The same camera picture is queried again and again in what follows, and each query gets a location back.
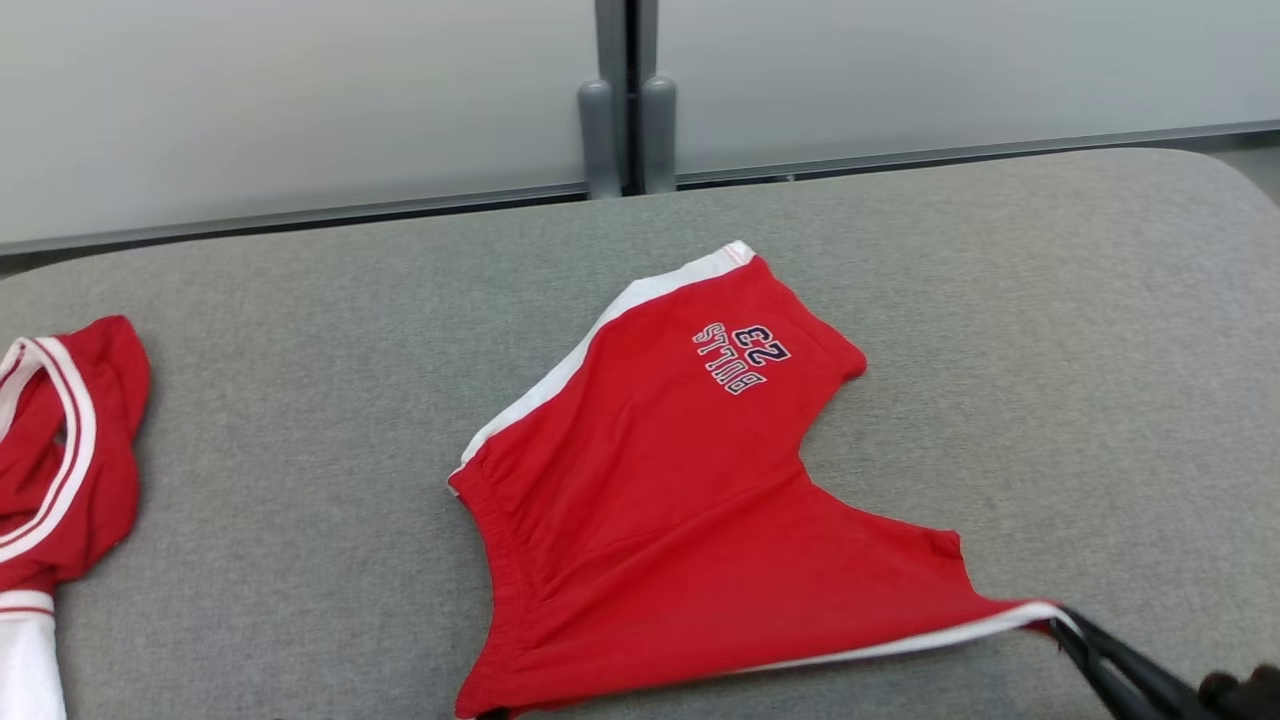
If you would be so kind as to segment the grey fabric upholstered bench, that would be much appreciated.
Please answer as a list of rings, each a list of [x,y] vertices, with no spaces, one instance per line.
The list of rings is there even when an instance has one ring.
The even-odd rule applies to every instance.
[[[54,616],[76,720],[457,720],[492,574],[448,480],[635,281],[728,243],[865,356],[810,479],[1196,682],[1280,665],[1280,204],[1114,149],[200,240],[0,281],[150,363],[131,536]],[[1050,619],[493,720],[1110,720]]]

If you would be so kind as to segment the grey partition frame post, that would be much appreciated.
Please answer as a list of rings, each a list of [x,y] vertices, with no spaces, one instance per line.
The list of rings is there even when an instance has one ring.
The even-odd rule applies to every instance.
[[[613,90],[621,196],[645,193],[639,165],[639,95],[658,76],[660,0],[591,0],[596,31],[596,78]]]

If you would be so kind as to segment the grey partition base rail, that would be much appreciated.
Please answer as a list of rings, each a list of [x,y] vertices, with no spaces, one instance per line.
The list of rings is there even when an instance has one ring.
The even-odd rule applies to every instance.
[[[675,178],[675,187],[677,190],[695,190],[721,184],[759,184],[768,182],[785,182],[788,177],[805,179],[850,176],[868,172],[881,172],[886,168],[936,167],[956,163],[984,161],[992,158],[1023,158],[1092,149],[1148,146],[1171,146],[1174,149],[1181,149],[1187,145],[1197,146],[1206,143],[1224,143],[1228,141],[1234,142],[1239,138],[1253,138],[1256,136],[1272,133],[1280,133],[1280,119],[1080,136],[1070,138],[986,143],[955,149],[878,152],[856,158],[790,161],[724,170],[678,173]]]
[[[227,234],[259,234],[274,228],[301,225],[349,224],[380,222],[388,218],[428,217],[460,211],[488,210],[525,204],[544,204],[562,199],[581,199],[588,195],[588,184],[545,184],[518,190],[461,193],[431,199],[411,199],[390,202],[360,204],[343,208],[321,208],[303,211],[284,211],[256,217],[239,217],[209,222],[191,222],[123,231],[101,231],[83,234],[35,240],[0,240],[0,259],[18,258],[37,252],[91,249],[150,241],[204,238]]]

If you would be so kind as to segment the red shorts with white stripes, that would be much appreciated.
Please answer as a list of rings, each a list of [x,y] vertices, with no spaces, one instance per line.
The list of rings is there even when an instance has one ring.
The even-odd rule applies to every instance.
[[[745,243],[631,283],[449,477],[494,601],[456,719],[1065,620],[810,479],[804,436],[865,368]]]

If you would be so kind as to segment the grey rounded post cap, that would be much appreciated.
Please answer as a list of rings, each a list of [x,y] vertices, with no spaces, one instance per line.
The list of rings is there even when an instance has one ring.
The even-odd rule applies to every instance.
[[[639,165],[645,193],[675,192],[677,86],[653,76],[640,88]]]
[[[579,87],[577,101],[588,196],[617,199],[622,184],[614,146],[613,90],[605,79],[594,78]]]

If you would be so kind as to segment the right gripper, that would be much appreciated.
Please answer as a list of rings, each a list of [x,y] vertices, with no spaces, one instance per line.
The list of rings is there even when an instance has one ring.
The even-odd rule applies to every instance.
[[[1073,609],[1050,633],[1115,720],[1280,720],[1280,666],[1240,679],[1210,673],[1196,689]],[[1180,707],[1167,717],[1167,707]]]

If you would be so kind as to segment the red jersey with white trim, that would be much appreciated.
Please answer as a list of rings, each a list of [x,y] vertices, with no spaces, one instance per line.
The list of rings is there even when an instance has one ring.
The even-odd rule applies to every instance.
[[[120,315],[22,337],[0,360],[0,621],[52,618],[56,588],[131,533],[150,374]]]

